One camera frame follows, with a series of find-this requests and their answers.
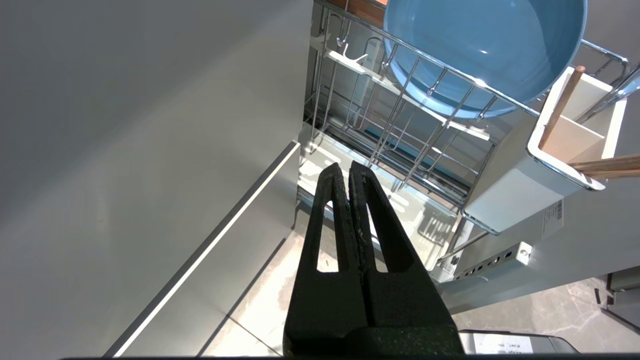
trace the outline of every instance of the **white label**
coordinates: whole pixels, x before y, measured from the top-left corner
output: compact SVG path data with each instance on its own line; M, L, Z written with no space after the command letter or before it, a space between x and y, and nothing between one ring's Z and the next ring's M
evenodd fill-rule
M476 354L533 354L528 336L474 334Z
M551 236L564 226L564 199L545 209L542 218L542 240Z

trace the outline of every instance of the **wire rack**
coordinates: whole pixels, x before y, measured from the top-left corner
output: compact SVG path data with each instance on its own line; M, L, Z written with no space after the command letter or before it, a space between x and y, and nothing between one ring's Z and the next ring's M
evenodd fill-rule
M426 193L433 192L452 204L457 209L457 213L462 215L462 219L453 234L453 240L449 244L445 257L460 250L455 249L455 240L460 235L460 231L466 221L474 223L488 233L497 234L497 232L464 212L468 197L483 173L484 167L496 146L495 141L487 132L487 128L480 126L477 121L482 120L484 114L498 100L509 103L517 111L521 111L528 116L537 118L540 113L508 94L488 86L484 81L476 79L404 42L400 38L383 31L371 21L347 11L346 9L349 8L348 0L344 7L328 0L315 1L321 6L321 22L317 36L312 37L311 40L311 45L316 50L316 57L313 65L312 92L305 101L307 115L305 120L312 125L312 137L315 138L320 132L328 133L332 138L342 141L348 147L368 158L368 166L377 164L393 170L399 178L399 184L394 190L411 183L412 186L422 188ZM366 2L371 6L384 9L384 6L376 1L367 0ZM335 49L332 49L329 45L329 40L331 40L329 28L330 24L334 24L333 22L339 24L339 31L335 34ZM372 36L366 40L361 56L348 58L349 34L353 31L353 26L370 31ZM381 61L368 61L369 66L365 66L364 63L367 57L371 56L371 50L379 49L384 39L393 43L392 51L389 54L384 54ZM412 51L418 57L413 64L413 68L409 71L406 81L397 84L389 78L391 74L388 74L388 68L397 49L400 47ZM620 75L610 82L611 85L615 85L629 72L626 58L587 40L582 41L581 47L603 57L602 66L590 75L597 77L611 65L617 64L620 68ZM326 61L332 62L328 84L326 81L323 83L323 78L325 78L323 70L326 69L326 66L323 65ZM442 116L437 114L406 94L407 86L420 61L428 61L442 69L438 79L429 89L428 95L438 88L441 80L448 74L458 76L469 84L469 89L465 96L451 115ZM357 74L351 94L342 94L335 89L336 73L340 66ZM358 101L354 101L354 96L358 82L361 79L365 82L364 87L370 88L370 91L369 95L358 103ZM378 111L371 110L372 97L374 90L377 89L382 89L380 91L387 92L394 99L391 111L388 114L383 115ZM474 91L488 92L493 96L477 116L476 122L456 119L456 113ZM321 105L321 97L326 100L324 108ZM332 109L336 107L342 108L343 111L340 112L343 116L336 116L332 112ZM405 116L406 119L399 121L403 111L404 114L408 113L409 115ZM426 138L414 136L408 132L412 118L418 112L424 112L439 122L439 125ZM373 131L364 131L364 129L373 129ZM436 147L435 145L441 139L445 130L448 129L454 131L454 134L444 143L441 142L439 147ZM479 139L486 144L481 149L483 158L479 164L465 163L464 159L456 158L447 153L451 144L460 136ZM452 176L447 171L447 167L442 166L443 159L446 159L448 164L453 164L468 171L472 176L471 182L464 183Z

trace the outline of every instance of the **wooden utensil handle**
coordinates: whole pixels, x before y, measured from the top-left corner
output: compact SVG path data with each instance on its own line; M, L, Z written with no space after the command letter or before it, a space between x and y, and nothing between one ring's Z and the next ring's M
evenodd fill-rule
M551 132L553 132L554 127L558 123L558 119L560 119L560 115L564 111L566 104L569 102L569 98L571 97L571 94L575 90L575 87L580 82L580 77L582 76L582 74L584 74L584 71L585 71L585 68L582 65L577 66L573 70L573 74L571 74L569 81L564 87L564 90L562 91L562 94L560 95L560 98L556 103L556 107L551 113L551 117L549 118L549 122L545 127L545 131L542 133L542 138L540 138L540 149L544 148L545 144L549 140L549 136L551 135Z
M617 158L611 159L570 163L569 166L581 172L640 169L640 154L618 156Z
M640 169L583 172L594 179L621 179L624 177L640 177Z

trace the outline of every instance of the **white cutlery basket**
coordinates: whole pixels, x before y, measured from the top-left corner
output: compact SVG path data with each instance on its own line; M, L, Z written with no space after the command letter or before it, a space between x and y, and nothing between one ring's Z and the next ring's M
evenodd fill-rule
M618 101L583 124L577 118L612 87L583 75L543 149L539 148L545 125L568 81L567 68L547 95L537 120L523 121L493 152L465 213L496 233L508 229L578 190L603 190L605 186L576 171L567 163L611 158L627 100Z

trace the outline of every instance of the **marble floor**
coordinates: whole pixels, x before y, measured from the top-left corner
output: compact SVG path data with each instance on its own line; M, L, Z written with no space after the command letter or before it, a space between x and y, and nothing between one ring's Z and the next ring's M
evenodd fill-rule
M296 227L211 341L204 356L281 356L282 331L308 222L299 207ZM335 268L335 238L325 223L319 270ZM580 352L640 352L640 335L600 311L605 284L587 279L453 315L459 329L546 334Z

